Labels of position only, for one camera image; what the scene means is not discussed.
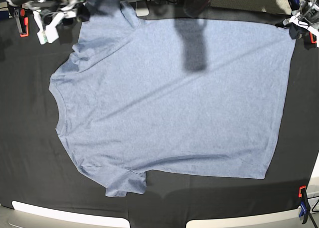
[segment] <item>black table surface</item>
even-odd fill
[[[185,17],[182,8],[152,5],[144,19]],[[208,8],[199,17],[276,24],[285,16]],[[67,60],[81,24],[40,45],[30,19],[20,38],[15,20],[0,22],[0,203],[12,201],[89,215],[126,218],[133,228],[182,228],[189,220],[281,212],[298,207],[319,150],[318,50],[296,43],[275,155],[264,180],[147,173],[147,191],[105,197],[105,188],[81,175],[55,132],[51,74]]]

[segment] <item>black fabric mat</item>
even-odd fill
[[[184,17],[180,8],[153,6],[145,19]],[[209,8],[200,17],[275,24],[282,16]],[[105,197],[76,170],[55,126],[51,74],[67,60],[80,24],[41,46],[30,19],[20,38],[15,21],[0,22],[0,203],[12,201],[90,215],[122,217],[133,228],[182,228],[189,220],[259,215],[297,208],[319,150],[318,50],[297,41],[275,155],[265,180],[147,173],[144,195]]]

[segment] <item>blue t-shirt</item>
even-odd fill
[[[263,179],[295,42],[271,25],[146,21],[89,0],[74,52],[51,77],[58,136],[106,196],[142,194],[146,171]]]

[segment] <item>heather blue shirt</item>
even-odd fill
[[[52,75],[58,136],[106,196],[142,194],[146,171],[263,179],[295,42],[271,25],[146,21],[90,0],[70,58]]]

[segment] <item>t-shirt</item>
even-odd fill
[[[146,171],[264,179],[278,140],[295,42],[272,25],[146,21],[89,0],[52,75],[58,136],[106,196],[142,194]]]

